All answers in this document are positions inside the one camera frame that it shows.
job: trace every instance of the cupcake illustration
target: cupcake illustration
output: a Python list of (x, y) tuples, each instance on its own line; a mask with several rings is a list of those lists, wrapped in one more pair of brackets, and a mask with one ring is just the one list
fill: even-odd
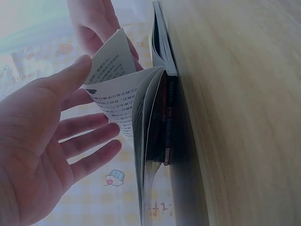
[(105, 177), (105, 179), (107, 181), (107, 184), (104, 186), (120, 186), (123, 185), (124, 173), (120, 170), (113, 169), (112, 172)]

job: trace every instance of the patterned fabric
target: patterned fabric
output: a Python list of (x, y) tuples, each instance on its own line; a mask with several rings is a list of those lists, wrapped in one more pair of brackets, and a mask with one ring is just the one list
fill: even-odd
[[(152, 66), (146, 24), (124, 27), (137, 48), (144, 68)], [(83, 54), (74, 34), (0, 56), (0, 100), (26, 83), (56, 73)], [(62, 119), (100, 112), (95, 104), (62, 113)], [(76, 183), (54, 210), (37, 226), (138, 226), (140, 225), (134, 151), (124, 142), (120, 153), (107, 165)], [(90, 155), (99, 147), (70, 159)], [(169, 167), (161, 167), (152, 190), (154, 226), (175, 225)]]

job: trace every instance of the wooden table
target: wooden table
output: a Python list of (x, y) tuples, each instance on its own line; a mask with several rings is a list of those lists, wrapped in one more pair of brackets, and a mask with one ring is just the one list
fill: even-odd
[(181, 78), (178, 225), (301, 225), (300, 1), (161, 8)]

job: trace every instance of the hand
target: hand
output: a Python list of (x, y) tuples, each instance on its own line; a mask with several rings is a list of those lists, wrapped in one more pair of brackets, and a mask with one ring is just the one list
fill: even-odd
[[(79, 43), (93, 56), (120, 29), (111, 0), (67, 0), (67, 3)], [(128, 44), (136, 70), (142, 70), (138, 53), (129, 39)]]
[(37, 79), (0, 102), (0, 225), (41, 220), (71, 185), (121, 149), (113, 140), (74, 164), (67, 162), (119, 134), (119, 127), (102, 113), (60, 121), (61, 111), (92, 102), (78, 89), (90, 69), (90, 57), (82, 56), (69, 68)]

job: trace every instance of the open book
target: open book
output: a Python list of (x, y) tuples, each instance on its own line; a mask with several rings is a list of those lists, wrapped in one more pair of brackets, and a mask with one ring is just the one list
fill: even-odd
[(159, 3), (154, 2), (154, 67), (136, 72), (127, 37), (118, 30), (92, 58), (84, 88), (134, 147), (142, 225), (151, 225), (151, 186), (169, 164), (177, 70)]

